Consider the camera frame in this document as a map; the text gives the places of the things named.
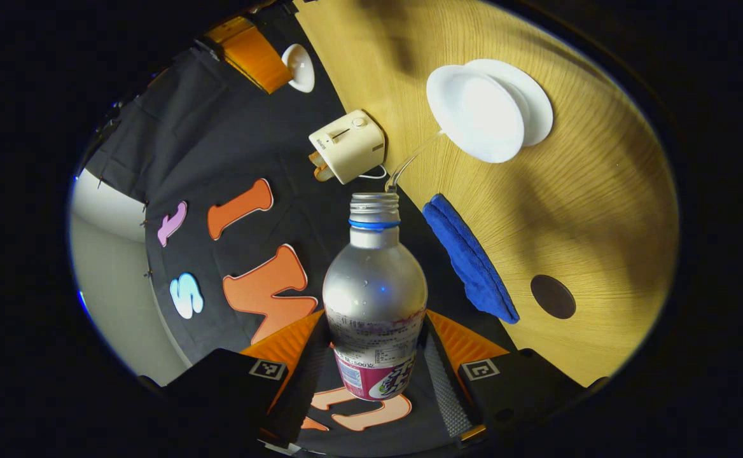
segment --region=black fabric backdrop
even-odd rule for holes
[[[258,267],[275,256],[281,244],[295,249],[308,277],[302,292],[290,290],[281,296],[315,296],[316,310],[322,309],[323,276],[349,243],[351,194],[383,187],[383,180],[355,179],[343,186],[336,179],[325,183],[314,179],[314,166],[307,159],[313,147],[307,136],[345,110],[294,18],[280,18],[262,32],[279,53],[291,43],[307,47],[316,67],[313,92],[303,94],[285,86],[266,95],[229,65],[191,49],[122,108],[120,127],[87,165],[92,174],[102,177],[104,186],[148,201],[145,229],[151,281],[165,322],[192,363],[217,348],[240,351],[250,345],[264,317],[233,310],[221,281],[226,275],[238,276]],[[247,215],[227,227],[219,240],[212,240],[208,208],[249,190],[257,179],[270,183],[273,207]],[[156,231],[182,200],[188,203],[188,214],[162,247]],[[402,193],[400,216],[401,242],[414,253],[427,277],[427,307],[514,349],[499,320],[470,304],[444,247]],[[203,311],[191,319],[179,316],[169,292],[171,280],[185,272],[197,279],[205,299]],[[340,386],[336,363],[328,359],[317,391]],[[355,399],[328,411],[311,408],[308,416],[330,430],[304,429],[298,445],[334,455],[383,456],[453,443],[445,434],[421,357],[404,395],[412,402],[406,417],[362,432],[340,426],[331,416],[369,412],[380,403]]]

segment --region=blue microfiber cloth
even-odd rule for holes
[[[514,324],[519,314],[502,279],[479,240],[442,194],[431,198],[423,215],[450,255],[450,264],[465,283],[465,294],[476,309]]]

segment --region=pink label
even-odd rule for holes
[[[343,385],[357,398],[383,401],[400,394],[408,386],[416,352],[406,361],[388,368],[361,368],[346,363],[335,354]]]

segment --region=white plate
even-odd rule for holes
[[[529,147],[541,142],[550,134],[552,130],[552,105],[550,99],[542,87],[522,70],[513,67],[511,64],[501,60],[477,59],[471,60],[465,67],[484,72],[499,84],[505,86],[514,98],[519,99],[508,86],[513,86],[524,96],[527,102],[529,115],[525,118],[525,138],[523,146]]]
[[[298,43],[293,44],[285,50],[281,60],[293,73],[289,85],[302,92],[312,92],[316,86],[316,70],[312,66],[312,58],[307,49]]]
[[[484,162],[516,156],[524,140],[522,112],[512,96],[485,73],[462,65],[431,72],[427,104],[450,141]]]

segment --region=table surface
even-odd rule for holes
[[[504,324],[582,385],[634,352],[662,308],[679,222],[669,166],[651,128],[610,78],[562,41],[474,0],[295,0],[296,15],[347,112],[386,132],[393,170],[439,131],[433,69],[508,62],[546,91],[555,124],[509,162],[486,164],[441,137],[401,177],[418,207],[441,192],[479,238],[520,315]],[[535,275],[567,286],[569,319],[544,311]]]

